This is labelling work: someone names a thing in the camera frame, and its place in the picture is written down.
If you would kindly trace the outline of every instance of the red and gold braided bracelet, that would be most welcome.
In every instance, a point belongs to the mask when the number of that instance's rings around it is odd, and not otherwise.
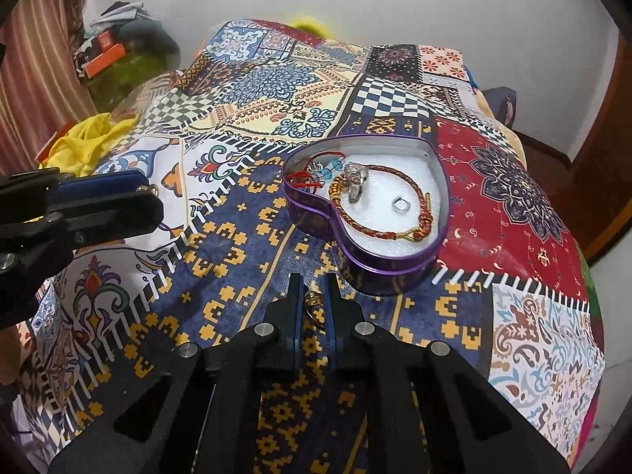
[[[421,212],[419,212],[419,226],[415,226],[410,230],[405,232],[380,232],[377,230],[372,230],[371,228],[367,228],[366,226],[362,226],[360,223],[353,220],[353,218],[344,211],[342,208],[342,204],[340,203],[340,196],[342,191],[346,188],[343,185],[344,174],[339,174],[334,178],[334,180],[329,185],[329,199],[333,203],[334,207],[338,211],[340,217],[353,229],[356,229],[360,233],[364,235],[368,235],[369,237],[377,237],[378,239],[406,239],[410,242],[419,242],[427,237],[432,229],[432,213],[431,213],[431,195],[430,193],[423,194],[423,191],[419,188],[419,185],[415,183],[415,181],[408,175],[398,171],[397,169],[393,169],[392,167],[386,166],[375,166],[373,164],[369,164],[365,166],[369,168],[369,171],[382,171],[385,173],[393,174],[399,178],[401,178],[404,182],[410,185],[413,188],[417,197],[419,198],[419,205],[421,206]]]

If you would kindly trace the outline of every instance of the checkered pattern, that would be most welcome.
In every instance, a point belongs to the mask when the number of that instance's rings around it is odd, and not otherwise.
[[[430,111],[414,94],[396,85],[368,76],[362,82],[352,106],[353,112],[387,117],[429,117]]]
[[[491,122],[475,115],[473,112],[466,111],[465,115],[459,117],[459,122],[476,130],[484,138],[498,146],[501,150],[509,153],[511,156],[516,155],[516,151],[511,147],[505,134],[496,128]]]
[[[32,433],[43,442],[43,451],[50,460],[61,451],[63,424],[61,412],[52,397],[46,374],[37,358],[29,357],[21,367],[21,397]]]
[[[181,130],[211,112],[213,97],[214,94],[187,96],[180,89],[174,88],[155,107],[148,110],[140,125],[143,128],[153,128],[161,124],[165,129]]]

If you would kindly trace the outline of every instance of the silver ring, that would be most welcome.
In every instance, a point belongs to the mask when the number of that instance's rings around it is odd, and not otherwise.
[[[344,177],[349,182],[349,203],[357,203],[369,178],[369,168],[350,162],[344,166]]]
[[[391,207],[393,207],[394,212],[406,213],[410,210],[410,201],[407,201],[403,197],[398,196],[391,202]]]

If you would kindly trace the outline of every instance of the white foam insert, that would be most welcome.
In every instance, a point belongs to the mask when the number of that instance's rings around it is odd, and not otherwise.
[[[440,194],[431,169],[425,161],[416,156],[352,154],[344,160],[344,164],[350,162],[388,166],[407,174],[419,185],[424,194],[431,194],[431,213],[434,217],[431,233],[417,243],[406,239],[393,241],[370,237],[353,229],[343,221],[344,228],[358,246],[371,253],[397,258],[419,253],[437,238],[438,213],[441,205]],[[338,174],[340,171],[334,171],[334,177]],[[325,186],[318,189],[316,194],[329,199],[330,184],[331,180],[325,180]],[[410,201],[411,206],[408,212],[397,213],[393,210],[391,203],[398,196]],[[340,203],[345,212],[356,222],[377,231],[405,232],[418,225],[419,199],[417,194],[402,178],[390,173],[369,171],[369,179],[364,185],[364,191],[359,201],[351,204],[348,193],[342,193]]]

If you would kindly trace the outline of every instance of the mandala pattern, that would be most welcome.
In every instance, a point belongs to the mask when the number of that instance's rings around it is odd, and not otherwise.
[[[298,87],[318,81],[314,70],[292,64],[261,66],[236,82],[218,103],[235,103],[243,107],[264,97],[289,103]]]
[[[223,60],[246,60],[254,55],[254,46],[261,43],[265,32],[248,30],[242,33],[235,28],[224,29],[220,40],[210,43],[206,50],[215,58]]]
[[[272,135],[288,135],[293,139],[305,137],[322,137],[336,118],[336,110],[311,109],[309,113],[301,112],[302,120],[283,119],[274,129]]]
[[[485,177],[481,194],[501,201],[511,222],[529,224],[543,242],[550,235],[561,244],[566,227],[527,171],[496,147],[472,147],[472,151],[478,158],[470,165]]]
[[[377,53],[377,59],[388,67],[395,64],[403,64],[411,58],[413,58],[413,53],[405,47],[384,48]]]
[[[202,52],[189,69],[178,79],[175,87],[188,96],[209,93],[215,87],[228,83],[246,74],[257,66],[258,60],[224,62]]]

